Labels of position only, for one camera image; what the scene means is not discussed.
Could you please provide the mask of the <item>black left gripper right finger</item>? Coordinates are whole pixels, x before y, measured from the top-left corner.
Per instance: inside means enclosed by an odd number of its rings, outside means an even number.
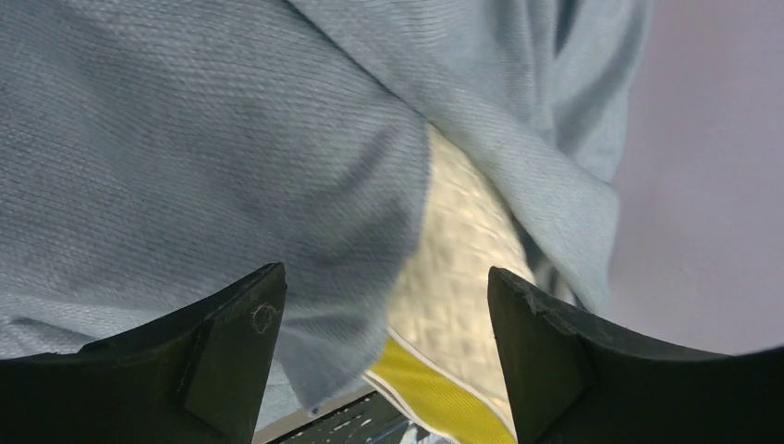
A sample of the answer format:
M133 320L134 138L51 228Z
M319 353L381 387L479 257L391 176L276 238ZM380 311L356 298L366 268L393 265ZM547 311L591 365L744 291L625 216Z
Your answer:
M521 443L779 443L783 351L654 339L494 267L488 305Z

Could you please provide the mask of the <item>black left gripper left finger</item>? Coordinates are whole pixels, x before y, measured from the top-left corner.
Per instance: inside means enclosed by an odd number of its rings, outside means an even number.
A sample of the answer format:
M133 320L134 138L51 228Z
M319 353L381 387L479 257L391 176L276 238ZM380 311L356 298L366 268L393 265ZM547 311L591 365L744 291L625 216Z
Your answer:
M71 354L1 363L5 443L248 443L286 298L266 265Z

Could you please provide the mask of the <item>cream pillow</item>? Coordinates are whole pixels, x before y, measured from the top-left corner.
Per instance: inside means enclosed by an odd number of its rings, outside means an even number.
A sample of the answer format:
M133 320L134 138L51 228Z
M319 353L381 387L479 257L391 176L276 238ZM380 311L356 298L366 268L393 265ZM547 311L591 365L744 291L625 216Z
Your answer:
M415 254L388 306L388 339L365 379L453 443L513 443L516 433L487 302L491 267L532 272L495 187L461 149L428 130L430 185Z

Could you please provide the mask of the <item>blue pillowcase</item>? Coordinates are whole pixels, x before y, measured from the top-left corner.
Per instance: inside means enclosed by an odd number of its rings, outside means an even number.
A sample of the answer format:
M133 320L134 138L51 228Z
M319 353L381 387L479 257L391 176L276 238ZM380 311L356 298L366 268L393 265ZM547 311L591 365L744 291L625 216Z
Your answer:
M1 355L75 352L272 262L260 424L379 355L436 145L494 185L556 296L608 306L647 1L5 1Z

